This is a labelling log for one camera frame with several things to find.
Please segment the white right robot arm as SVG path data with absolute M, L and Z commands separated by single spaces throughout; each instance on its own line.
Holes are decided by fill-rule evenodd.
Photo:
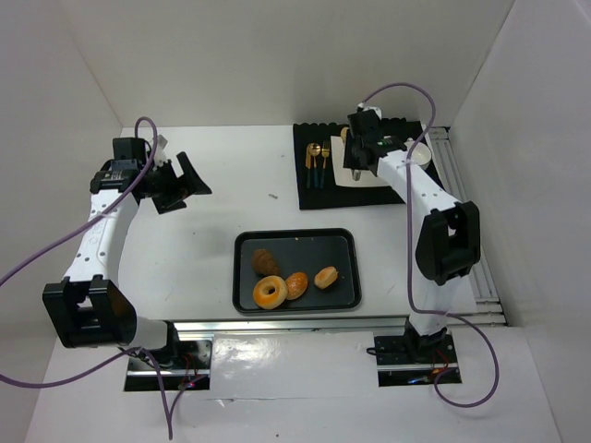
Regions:
M 389 185 L 407 210 L 407 294 L 411 314 L 403 349 L 421 361 L 447 332 L 453 300 L 480 260 L 477 206 L 447 193 L 426 172 L 429 147 L 385 132 L 380 111 L 364 104 L 348 117 L 344 163 L 367 169 Z

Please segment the dark brown croissant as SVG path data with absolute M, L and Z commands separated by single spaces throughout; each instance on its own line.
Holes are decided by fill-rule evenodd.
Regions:
M 261 276 L 280 276 L 281 271 L 272 253 L 267 249 L 256 249 L 251 258 L 252 269 Z

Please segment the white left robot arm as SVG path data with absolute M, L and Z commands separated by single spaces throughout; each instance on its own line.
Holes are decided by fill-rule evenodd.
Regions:
M 164 155 L 166 141 L 151 150 L 143 138 L 116 138 L 114 157 L 90 182 L 90 221 L 78 252 L 57 283 L 45 285 L 42 301 L 57 336 L 67 348 L 143 348 L 170 365 L 181 351 L 178 332 L 167 320 L 141 317 L 118 287 L 124 244 L 139 203 L 150 199 L 165 214 L 186 207 L 186 199 L 209 195 L 184 152 L 175 174 Z

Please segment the metal tongs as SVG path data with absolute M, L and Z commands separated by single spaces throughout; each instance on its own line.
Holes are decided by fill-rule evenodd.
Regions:
M 350 129 L 348 126 L 345 126 L 341 130 L 341 139 L 344 145 L 343 168 L 345 170 L 349 170 L 352 179 L 355 182 L 357 182 L 360 180 L 361 171 L 357 169 L 358 161 L 353 154 L 353 147 L 355 145 L 355 141 L 350 133 Z

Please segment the white square plate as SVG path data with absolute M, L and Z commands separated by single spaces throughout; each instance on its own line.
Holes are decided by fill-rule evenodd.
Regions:
M 331 136 L 332 169 L 335 184 L 340 187 L 374 188 L 390 187 L 369 170 L 360 170 L 360 180 L 355 182 L 349 170 L 343 168 L 344 145 L 340 136 Z

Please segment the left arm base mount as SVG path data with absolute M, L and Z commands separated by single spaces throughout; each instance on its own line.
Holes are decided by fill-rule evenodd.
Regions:
M 159 363 L 166 391 L 209 390 L 211 386 L 212 339 L 181 341 L 178 355 Z M 125 392 L 158 391 L 159 382 L 151 360 L 132 354 L 127 361 Z

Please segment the black placemat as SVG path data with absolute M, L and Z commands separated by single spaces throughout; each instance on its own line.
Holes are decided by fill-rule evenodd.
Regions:
M 293 146 L 295 155 L 296 186 L 301 210 L 324 210 L 372 205 L 401 204 L 402 199 L 387 186 L 380 187 L 346 187 L 338 186 L 333 165 L 341 165 L 336 150 L 332 150 L 325 169 L 324 187 L 316 183 L 322 176 L 322 162 L 317 169 L 306 167 L 307 147 L 310 143 L 323 143 L 330 137 L 339 137 L 344 124 L 337 123 L 303 123 L 294 124 Z

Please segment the small round bread roll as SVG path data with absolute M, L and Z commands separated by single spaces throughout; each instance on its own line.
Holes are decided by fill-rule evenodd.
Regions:
M 321 269 L 314 277 L 314 284 L 321 290 L 327 289 L 334 284 L 339 277 L 339 272 L 334 266 Z

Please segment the aluminium rail frame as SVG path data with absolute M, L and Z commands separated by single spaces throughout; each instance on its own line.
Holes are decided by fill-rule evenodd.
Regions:
M 432 149 L 433 165 L 446 191 L 458 199 L 467 200 L 459 166 L 452 152 L 448 129 L 430 129 L 428 145 Z M 452 311 L 463 317 L 471 317 L 471 321 L 480 326 L 508 325 L 484 250 L 481 250 L 480 261 L 459 287 L 459 292 L 453 299 Z

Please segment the orange glazed donut lower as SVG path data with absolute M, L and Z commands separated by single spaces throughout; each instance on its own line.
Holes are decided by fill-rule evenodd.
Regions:
M 272 310 L 281 305 L 287 298 L 288 289 L 283 278 L 268 276 L 257 282 L 253 289 L 255 304 L 266 310 Z

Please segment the round orange bun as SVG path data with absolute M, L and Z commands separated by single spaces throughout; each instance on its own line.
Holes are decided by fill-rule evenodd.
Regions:
M 308 276 L 305 272 L 295 272 L 285 279 L 287 300 L 301 297 L 308 288 Z

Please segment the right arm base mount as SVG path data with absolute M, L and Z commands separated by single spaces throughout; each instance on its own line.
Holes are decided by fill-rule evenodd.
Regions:
M 460 384 L 462 376 L 451 334 L 443 342 L 412 356 L 402 336 L 375 336 L 366 353 L 375 358 L 381 388 Z

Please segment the white teacup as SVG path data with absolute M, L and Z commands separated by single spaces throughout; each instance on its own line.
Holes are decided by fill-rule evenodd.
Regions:
M 416 146 L 412 152 L 411 161 L 420 166 L 423 170 L 426 170 L 432 163 L 432 151 L 424 142 L 415 143 L 415 140 L 412 138 L 409 138 L 404 143 L 408 151 L 410 151 L 415 144 Z

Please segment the black baking tray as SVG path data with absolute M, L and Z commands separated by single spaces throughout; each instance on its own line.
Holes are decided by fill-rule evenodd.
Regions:
M 306 274 L 308 286 L 303 294 L 274 309 L 258 306 L 253 292 L 263 276 L 252 265 L 258 250 L 271 255 L 283 279 Z M 243 315 L 352 310 L 361 299 L 355 241 L 344 228 L 253 231 L 235 239 L 232 301 Z

